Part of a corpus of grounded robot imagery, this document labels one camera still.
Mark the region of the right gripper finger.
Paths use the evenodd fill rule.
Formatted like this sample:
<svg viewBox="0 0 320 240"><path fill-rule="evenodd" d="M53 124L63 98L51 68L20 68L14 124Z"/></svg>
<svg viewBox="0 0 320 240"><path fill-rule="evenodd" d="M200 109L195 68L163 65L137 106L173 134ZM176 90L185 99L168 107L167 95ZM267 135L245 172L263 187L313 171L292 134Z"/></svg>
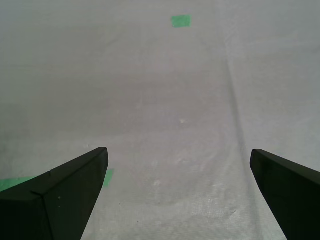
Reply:
<svg viewBox="0 0 320 240"><path fill-rule="evenodd" d="M288 240L320 238L320 173L262 149L250 168L266 203Z"/></svg>
<svg viewBox="0 0 320 240"><path fill-rule="evenodd" d="M79 240L101 193L109 164L98 147L0 193L2 240Z"/></svg>

